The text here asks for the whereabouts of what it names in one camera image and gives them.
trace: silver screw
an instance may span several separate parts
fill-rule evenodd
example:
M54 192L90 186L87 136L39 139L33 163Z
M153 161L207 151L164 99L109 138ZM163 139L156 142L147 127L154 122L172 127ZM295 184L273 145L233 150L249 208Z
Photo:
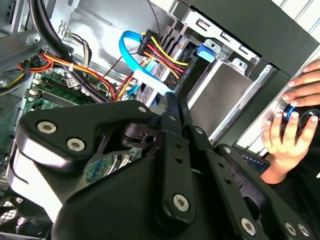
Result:
M300 231L303 233L303 235L305 235L306 237L310 236L309 231L305 228L305 226L301 225L300 223L298 223L298 228L300 229Z
M286 222L284 225L285 225L285 228L288 230L289 233L291 233L293 236L297 236L297 231L291 225L291 223Z
M66 144L70 150L76 152L80 152L86 147L85 143L78 138L71 138L66 142Z
M174 116L171 116L171 115L169 115L169 118L170 118L171 120L173 120L173 121L176 120L176 118L175 118Z
M140 110L141 112L143 112L143 113L146 113L146 112L147 112L147 110L146 110L144 107L142 107L142 106L139 107L139 110Z
M189 210L189 202L188 200L182 196L181 194L176 194L173 197L173 203L177 209L181 212L186 212Z
M230 148L224 146L223 149L226 151L227 154L230 154L231 153L231 150Z
M256 235L256 229L255 226L252 224L251 221L249 221L246 218L241 218L240 220L241 225L243 227L243 229L251 236Z
M200 127L196 127L195 130L200 134L204 133L204 131Z
M36 127L40 132L45 134L53 134L55 131L57 131L57 126L49 121L42 121L38 123Z

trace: finger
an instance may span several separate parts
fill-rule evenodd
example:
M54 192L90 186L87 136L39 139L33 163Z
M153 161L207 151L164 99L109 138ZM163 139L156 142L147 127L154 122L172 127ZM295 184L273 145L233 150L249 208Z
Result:
M271 131L271 121L268 120L265 123L264 131L262 135L262 141L266 149L269 151L272 147L271 139L270 139L270 131Z
M293 91L286 92L281 97L285 101L290 101L313 94L320 94L320 83L314 83L309 86L297 88Z
M286 125L282 145L286 149L293 148L296 145L296 135L298 130L299 113L292 112L288 124Z
M273 119L273 123L270 130L270 139L272 147L280 147L282 144L280 138L282 116L283 115L281 112L277 112Z
M306 66L302 72L304 73L309 73L312 72L314 70L320 70L320 60L314 61L310 64L308 64L308 66Z
M290 101L293 107L315 106L320 105L320 94L306 96Z
M300 137L298 138L298 141L296 142L296 149L299 150L301 153L304 153L308 150L311 141L315 135L318 121L319 119L317 116L310 117Z
M320 81L320 71L310 72L288 82L289 87L299 86L301 84L309 84Z

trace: green circuit board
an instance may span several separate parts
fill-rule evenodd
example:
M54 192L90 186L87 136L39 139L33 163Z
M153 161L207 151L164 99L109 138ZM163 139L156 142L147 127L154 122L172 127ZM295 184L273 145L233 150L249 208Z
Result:
M41 83L33 83L31 89L26 96L26 103L23 114L40 111L46 109L72 107L85 104L94 104L95 102L88 96L81 94L76 88L67 87L64 83L64 76L61 72L48 71L44 72L41 77ZM97 89L103 88L94 78L89 78L89 82L97 86ZM127 155L132 161L141 156L141 149L133 148ZM88 165L85 173L85 179L88 184L92 184L115 169L115 161L117 156L108 156Z

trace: fan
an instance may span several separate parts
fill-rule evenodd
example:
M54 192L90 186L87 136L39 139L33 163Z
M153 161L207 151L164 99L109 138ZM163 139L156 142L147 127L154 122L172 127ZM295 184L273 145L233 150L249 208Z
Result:
M0 232L37 238L47 236L53 223L42 207L23 198L11 188L3 192L0 204L0 216L11 215L11 219L0 224Z

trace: motherboard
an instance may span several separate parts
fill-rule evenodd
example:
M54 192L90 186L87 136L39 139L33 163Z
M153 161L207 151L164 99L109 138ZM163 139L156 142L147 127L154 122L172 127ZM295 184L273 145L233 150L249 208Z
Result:
M93 77L88 77L87 80L97 91L108 96L108 91L99 81ZM34 75L32 86L26 93L23 114L94 103L86 92L81 91L77 83L65 75L64 71L52 69ZM109 155L89 164L85 173L87 183L92 184L140 158L141 152L139 148L132 148L127 154Z

